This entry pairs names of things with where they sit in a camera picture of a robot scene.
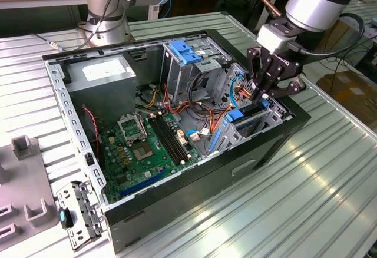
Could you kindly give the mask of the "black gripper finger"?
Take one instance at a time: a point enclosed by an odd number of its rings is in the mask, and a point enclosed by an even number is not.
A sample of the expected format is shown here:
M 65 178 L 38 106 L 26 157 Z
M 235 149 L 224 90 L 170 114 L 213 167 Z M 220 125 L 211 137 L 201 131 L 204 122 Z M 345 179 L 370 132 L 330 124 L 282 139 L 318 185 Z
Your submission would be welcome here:
M 249 48 L 247 50 L 249 63 L 249 79 L 252 80 L 252 96 L 250 100 L 261 100 L 269 97 L 268 92 L 272 84 L 269 73 L 272 65 L 270 52 L 264 47 Z
M 277 80 L 272 85 L 265 86 L 263 94 L 271 98 L 280 98 L 295 95 L 306 89 L 306 84 L 298 75 L 289 81 Z

